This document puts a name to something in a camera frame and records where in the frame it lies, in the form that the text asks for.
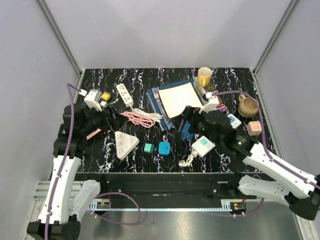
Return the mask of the pink power strip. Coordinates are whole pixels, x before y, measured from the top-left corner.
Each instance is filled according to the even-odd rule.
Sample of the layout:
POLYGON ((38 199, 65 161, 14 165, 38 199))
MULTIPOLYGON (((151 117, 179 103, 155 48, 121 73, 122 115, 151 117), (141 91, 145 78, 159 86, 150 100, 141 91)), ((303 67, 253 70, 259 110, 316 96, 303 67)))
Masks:
POLYGON ((97 130, 95 130, 95 131, 91 132, 90 134, 88 134, 88 135, 86 136, 86 139, 87 139, 87 140, 90 140, 91 138, 93 138, 95 135, 97 135, 97 134, 100 133, 100 132, 101 132, 101 129, 98 128, 97 130))

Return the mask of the small white cube adapter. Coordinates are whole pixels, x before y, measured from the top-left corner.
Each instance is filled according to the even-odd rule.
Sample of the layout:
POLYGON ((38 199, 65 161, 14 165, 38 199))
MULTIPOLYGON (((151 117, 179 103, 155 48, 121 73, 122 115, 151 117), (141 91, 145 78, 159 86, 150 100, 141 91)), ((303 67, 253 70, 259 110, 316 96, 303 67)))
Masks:
POLYGON ((106 101, 101 101, 100 102, 100 106, 102 107, 102 108, 106 108, 107 107, 107 102, 106 101))

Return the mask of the white multicolour power strip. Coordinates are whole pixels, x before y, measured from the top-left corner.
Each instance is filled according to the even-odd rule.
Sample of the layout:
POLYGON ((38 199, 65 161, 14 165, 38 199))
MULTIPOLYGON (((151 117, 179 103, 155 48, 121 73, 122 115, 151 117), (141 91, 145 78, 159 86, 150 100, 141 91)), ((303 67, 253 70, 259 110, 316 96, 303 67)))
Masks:
MULTIPOLYGON (((237 129, 242 124, 242 122, 238 118, 236 118, 232 113, 228 114, 227 117, 229 118, 230 124, 233 129, 237 129)), ((191 145, 192 151, 195 152, 201 158, 204 157, 215 147, 216 145, 205 136, 200 137, 191 145)))

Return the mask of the yellow plug adapter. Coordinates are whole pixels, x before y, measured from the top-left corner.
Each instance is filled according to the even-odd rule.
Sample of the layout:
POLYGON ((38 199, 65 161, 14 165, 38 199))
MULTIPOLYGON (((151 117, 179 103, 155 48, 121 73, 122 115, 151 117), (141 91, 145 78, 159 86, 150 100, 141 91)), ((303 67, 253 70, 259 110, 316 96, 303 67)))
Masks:
POLYGON ((108 92, 104 92, 102 95, 101 95, 101 99, 105 102, 107 102, 109 99, 111 98, 111 94, 108 93, 108 92))

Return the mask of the dark blue cube adapter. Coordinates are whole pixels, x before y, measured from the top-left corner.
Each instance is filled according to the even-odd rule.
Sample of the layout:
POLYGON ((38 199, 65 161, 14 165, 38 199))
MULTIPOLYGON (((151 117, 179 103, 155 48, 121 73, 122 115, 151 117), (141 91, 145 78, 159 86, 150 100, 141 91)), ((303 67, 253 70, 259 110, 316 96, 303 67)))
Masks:
POLYGON ((188 121, 186 121, 181 131, 181 135, 180 135, 181 139, 189 140, 189 141, 193 139, 194 134, 189 132, 190 127, 191 127, 191 124, 188 121))

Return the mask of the pink deer cube adapter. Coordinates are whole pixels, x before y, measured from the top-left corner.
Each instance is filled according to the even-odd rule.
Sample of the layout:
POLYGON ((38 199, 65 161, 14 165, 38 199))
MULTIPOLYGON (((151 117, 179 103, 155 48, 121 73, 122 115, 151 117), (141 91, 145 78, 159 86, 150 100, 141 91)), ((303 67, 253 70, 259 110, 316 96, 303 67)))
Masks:
POLYGON ((246 129, 250 136, 258 136, 262 133, 262 125, 260 121, 250 121, 246 125, 246 129))

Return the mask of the white triangular power strip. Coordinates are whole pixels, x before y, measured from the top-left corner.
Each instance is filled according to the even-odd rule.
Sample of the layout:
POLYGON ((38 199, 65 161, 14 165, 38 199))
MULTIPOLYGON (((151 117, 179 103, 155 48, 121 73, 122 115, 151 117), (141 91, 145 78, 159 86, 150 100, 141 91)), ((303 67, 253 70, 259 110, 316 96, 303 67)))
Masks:
POLYGON ((138 144, 140 140, 133 135, 116 131, 115 145, 116 155, 119 160, 123 160, 138 144))

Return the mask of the white power strip yellow plug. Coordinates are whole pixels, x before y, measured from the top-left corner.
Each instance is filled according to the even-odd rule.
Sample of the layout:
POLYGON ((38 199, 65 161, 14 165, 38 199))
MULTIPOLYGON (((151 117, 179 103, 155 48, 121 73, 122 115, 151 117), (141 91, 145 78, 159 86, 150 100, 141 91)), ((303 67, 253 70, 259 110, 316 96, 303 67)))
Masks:
POLYGON ((126 107, 133 107, 134 101, 123 83, 116 85, 116 89, 126 107))

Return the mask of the light blue plug adapter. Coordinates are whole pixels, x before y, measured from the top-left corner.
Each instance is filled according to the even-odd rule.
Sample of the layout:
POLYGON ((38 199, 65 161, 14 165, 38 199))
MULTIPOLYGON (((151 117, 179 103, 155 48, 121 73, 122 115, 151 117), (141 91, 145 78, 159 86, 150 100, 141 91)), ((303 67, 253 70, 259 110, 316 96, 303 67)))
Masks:
POLYGON ((171 144, 167 141, 161 141, 158 145, 158 153, 163 156, 169 155, 171 152, 171 144))

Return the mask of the teal small plug adapter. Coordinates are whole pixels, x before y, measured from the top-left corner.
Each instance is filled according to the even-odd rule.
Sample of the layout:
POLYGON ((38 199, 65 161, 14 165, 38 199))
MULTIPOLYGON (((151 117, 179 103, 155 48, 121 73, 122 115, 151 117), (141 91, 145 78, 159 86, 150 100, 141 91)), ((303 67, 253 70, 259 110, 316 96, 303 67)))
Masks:
POLYGON ((155 149, 155 145, 154 145, 154 144, 152 144, 152 143, 146 143, 146 144, 144 145, 143 151, 144 151, 145 153, 152 154, 153 151, 154 151, 154 149, 155 149))

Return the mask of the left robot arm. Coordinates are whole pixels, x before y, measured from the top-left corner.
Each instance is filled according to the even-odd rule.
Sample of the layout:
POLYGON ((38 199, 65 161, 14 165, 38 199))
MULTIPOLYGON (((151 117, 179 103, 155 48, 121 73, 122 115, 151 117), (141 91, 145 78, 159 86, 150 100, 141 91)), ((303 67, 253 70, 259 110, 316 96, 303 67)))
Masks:
POLYGON ((85 104, 64 108, 63 123, 53 144, 53 169, 43 208, 36 221, 27 226, 27 234, 35 240, 76 240, 81 221, 95 197, 103 198, 108 186, 100 180, 85 180, 71 196, 75 176, 83 159, 89 139, 97 130, 117 130, 126 117, 112 106, 102 106, 102 92, 80 89, 85 104))

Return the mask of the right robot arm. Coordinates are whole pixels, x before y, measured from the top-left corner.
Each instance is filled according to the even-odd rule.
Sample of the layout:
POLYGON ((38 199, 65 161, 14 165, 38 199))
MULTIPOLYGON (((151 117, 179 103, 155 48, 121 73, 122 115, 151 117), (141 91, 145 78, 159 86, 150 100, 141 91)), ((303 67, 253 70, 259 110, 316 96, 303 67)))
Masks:
POLYGON ((191 166, 196 156, 203 157, 216 147, 273 178, 273 181, 266 181, 237 174, 227 185, 230 197, 261 197, 281 203, 297 216, 313 221, 320 210, 320 177, 294 167, 271 153, 265 142, 258 142, 246 132, 233 128, 230 117, 216 109, 217 93, 210 92, 206 98, 208 103, 203 107, 186 106, 181 114, 171 118, 177 132, 189 123, 190 133, 201 135, 187 160, 181 160, 179 166, 191 166))

